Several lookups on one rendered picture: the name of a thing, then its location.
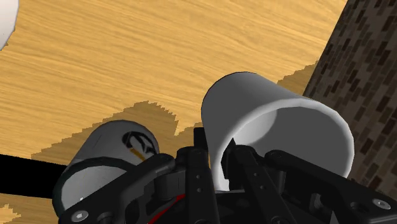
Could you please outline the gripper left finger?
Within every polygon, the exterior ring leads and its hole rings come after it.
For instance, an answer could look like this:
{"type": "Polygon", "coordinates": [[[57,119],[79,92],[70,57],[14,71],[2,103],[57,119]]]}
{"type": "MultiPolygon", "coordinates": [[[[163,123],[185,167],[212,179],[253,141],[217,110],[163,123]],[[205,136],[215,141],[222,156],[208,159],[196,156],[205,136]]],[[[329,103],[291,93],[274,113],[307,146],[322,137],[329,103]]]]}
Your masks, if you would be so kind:
{"type": "Polygon", "coordinates": [[[220,224],[202,127],[177,157],[154,155],[66,209],[58,224],[220,224]]]}

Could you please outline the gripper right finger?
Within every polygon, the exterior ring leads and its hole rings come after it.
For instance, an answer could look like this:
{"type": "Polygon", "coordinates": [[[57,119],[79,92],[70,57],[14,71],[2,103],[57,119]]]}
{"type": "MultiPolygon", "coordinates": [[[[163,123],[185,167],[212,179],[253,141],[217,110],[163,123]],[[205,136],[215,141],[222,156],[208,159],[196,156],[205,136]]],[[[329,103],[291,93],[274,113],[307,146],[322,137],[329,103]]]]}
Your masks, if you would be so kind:
{"type": "Polygon", "coordinates": [[[297,222],[283,197],[313,194],[332,211],[330,224],[397,224],[397,201],[285,151],[261,157],[231,141],[221,167],[231,190],[243,190],[263,224],[308,224],[297,222]]]}

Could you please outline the plain white cup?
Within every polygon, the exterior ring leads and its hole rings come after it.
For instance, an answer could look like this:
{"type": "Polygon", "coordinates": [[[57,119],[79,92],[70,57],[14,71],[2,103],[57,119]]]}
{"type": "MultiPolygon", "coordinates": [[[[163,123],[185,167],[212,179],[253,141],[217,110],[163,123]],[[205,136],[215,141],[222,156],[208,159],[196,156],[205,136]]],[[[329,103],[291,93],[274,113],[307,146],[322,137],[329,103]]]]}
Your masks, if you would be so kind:
{"type": "Polygon", "coordinates": [[[282,150],[345,178],[351,171],[354,138],[339,113],[256,73],[216,81],[203,99],[201,118],[216,190],[229,189],[221,159],[230,141],[261,156],[282,150]]]}

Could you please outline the white cup with black print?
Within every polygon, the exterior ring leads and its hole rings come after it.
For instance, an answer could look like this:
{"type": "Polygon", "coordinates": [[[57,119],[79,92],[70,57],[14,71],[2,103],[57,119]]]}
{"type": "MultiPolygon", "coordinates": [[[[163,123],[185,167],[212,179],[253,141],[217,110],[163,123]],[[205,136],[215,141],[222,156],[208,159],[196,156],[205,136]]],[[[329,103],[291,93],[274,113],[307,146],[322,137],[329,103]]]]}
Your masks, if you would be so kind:
{"type": "Polygon", "coordinates": [[[54,186],[56,215],[158,153],[155,136],[141,124],[114,120],[98,126],[54,186]]]}

